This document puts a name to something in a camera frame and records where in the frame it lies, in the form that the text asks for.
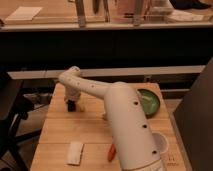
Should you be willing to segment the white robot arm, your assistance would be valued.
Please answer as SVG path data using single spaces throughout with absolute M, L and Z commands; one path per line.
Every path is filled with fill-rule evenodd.
M 82 78 L 76 66 L 58 79 L 69 91 L 83 91 L 104 100 L 122 171 L 167 171 L 135 88 L 125 82 Z

